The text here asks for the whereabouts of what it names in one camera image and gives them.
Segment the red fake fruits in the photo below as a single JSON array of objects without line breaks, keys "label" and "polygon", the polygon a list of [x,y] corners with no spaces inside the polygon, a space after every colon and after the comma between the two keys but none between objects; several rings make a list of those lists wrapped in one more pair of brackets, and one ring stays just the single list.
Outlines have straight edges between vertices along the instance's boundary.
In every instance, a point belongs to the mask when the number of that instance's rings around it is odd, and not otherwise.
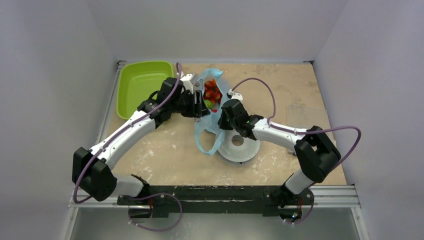
[{"label": "red fake fruits", "polygon": [[222,97],[223,95],[221,91],[219,90],[217,82],[214,78],[212,80],[207,80],[204,83],[203,99],[211,100],[215,102],[215,106],[213,107],[213,109],[210,109],[212,113],[218,112]]}]

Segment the blue plastic bag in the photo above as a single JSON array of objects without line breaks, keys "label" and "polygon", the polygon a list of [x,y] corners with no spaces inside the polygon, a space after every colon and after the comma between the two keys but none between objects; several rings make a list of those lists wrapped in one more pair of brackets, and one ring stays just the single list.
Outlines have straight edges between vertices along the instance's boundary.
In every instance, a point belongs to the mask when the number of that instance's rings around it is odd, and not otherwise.
[{"label": "blue plastic bag", "polygon": [[[223,72],[217,68],[207,68],[199,75],[198,80],[193,86],[194,90],[200,90],[204,95],[205,82],[208,80],[215,79],[217,86],[220,92],[222,93],[222,99],[218,111],[216,113],[213,113],[210,110],[209,115],[197,118],[194,123],[194,139],[197,144],[197,147],[202,153],[209,156],[215,154],[215,152],[222,144],[222,141],[224,140],[224,130],[219,128],[218,121],[222,114],[221,107],[226,101],[228,101],[227,92],[231,90],[231,86],[226,79],[222,78],[222,75]],[[199,136],[204,131],[215,135],[215,141],[213,143],[213,146],[209,150],[205,150],[200,143]]]}]

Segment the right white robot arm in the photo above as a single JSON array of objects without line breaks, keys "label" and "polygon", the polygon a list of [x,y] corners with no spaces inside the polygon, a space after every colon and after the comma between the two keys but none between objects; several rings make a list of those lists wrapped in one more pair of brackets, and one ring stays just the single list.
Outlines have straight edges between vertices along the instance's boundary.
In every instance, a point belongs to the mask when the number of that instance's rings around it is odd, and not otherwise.
[{"label": "right white robot arm", "polygon": [[280,196],[288,204],[300,198],[301,192],[321,183],[341,160],[341,154],[318,126],[296,129],[274,124],[260,115],[250,115],[238,99],[230,99],[221,107],[218,126],[235,130],[241,137],[269,142],[295,153],[300,169],[280,187]]}]

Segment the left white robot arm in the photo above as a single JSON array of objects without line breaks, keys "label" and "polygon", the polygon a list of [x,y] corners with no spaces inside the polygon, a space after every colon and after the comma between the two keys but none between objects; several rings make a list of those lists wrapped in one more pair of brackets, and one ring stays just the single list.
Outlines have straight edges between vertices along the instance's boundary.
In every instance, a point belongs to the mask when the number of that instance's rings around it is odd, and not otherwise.
[{"label": "left white robot arm", "polygon": [[89,149],[78,148],[73,154],[72,181],[75,183],[73,201],[81,204],[78,190],[84,190],[89,198],[101,202],[110,196],[128,196],[138,205],[146,203],[148,183],[131,174],[118,176],[112,170],[118,161],[139,140],[156,130],[179,113],[186,118],[207,116],[210,111],[203,102],[203,95],[194,74],[168,77],[160,90],[144,100],[132,116],[114,133]]}]

